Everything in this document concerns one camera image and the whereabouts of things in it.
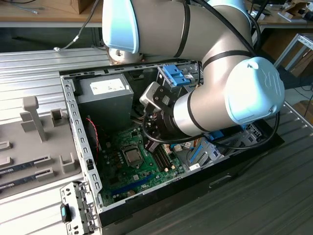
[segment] red wire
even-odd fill
[[[95,131],[95,133],[96,133],[96,141],[97,141],[97,154],[96,154],[96,164],[97,164],[97,161],[98,161],[98,154],[99,154],[99,140],[98,140],[98,132],[97,132],[97,128],[96,128],[96,126],[95,126],[95,124],[93,124],[93,122],[89,119],[89,118],[86,118],[86,120],[87,121],[89,121],[91,124],[92,124],[92,126],[93,126],[93,128],[94,128],[94,131]]]

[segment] cpu socket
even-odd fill
[[[123,147],[122,152],[128,166],[139,168],[143,163],[143,158],[137,144],[131,144]]]

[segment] blue latch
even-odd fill
[[[165,65],[163,66],[163,70],[175,86],[190,84],[190,80],[185,78],[182,71],[180,71],[175,65]]]

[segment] expansion slot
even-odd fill
[[[124,187],[121,187],[119,189],[116,189],[114,191],[111,192],[112,195],[116,195],[116,194],[120,194],[120,193],[124,193],[127,192],[131,189],[134,189],[135,187],[141,186],[143,184],[145,184],[146,182],[148,182],[151,178],[153,177],[153,175],[148,175],[146,178],[139,180],[137,182],[131,183],[129,185],[126,185]]]
[[[25,170],[31,167],[36,166],[37,164],[40,164],[41,166],[45,164],[47,164],[48,162],[50,162],[51,157],[49,155],[41,157],[41,158],[37,158],[34,159],[32,161],[26,162],[26,163],[22,163],[19,165],[14,165],[11,167],[7,167],[4,169],[0,169],[0,175],[5,175],[5,174],[9,174],[9,173],[14,173],[16,171],[20,171],[20,170]]]
[[[161,146],[156,147],[152,156],[160,172],[167,171],[172,166]]]
[[[36,180],[38,181],[45,180],[52,176],[54,176],[52,168],[44,169],[44,170],[36,172],[33,175],[29,175],[29,176],[0,185],[0,192],[8,188],[13,188],[18,185],[26,184],[28,182],[32,182]]]

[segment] green circuit board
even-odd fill
[[[152,154],[144,149],[140,127],[119,132],[111,136],[111,142],[100,143],[103,151],[99,155],[97,169],[102,182],[101,195],[104,206],[125,199],[171,179],[185,171],[175,155],[167,155],[171,167],[160,169]],[[123,148],[136,146],[142,156],[140,166],[129,166]]]

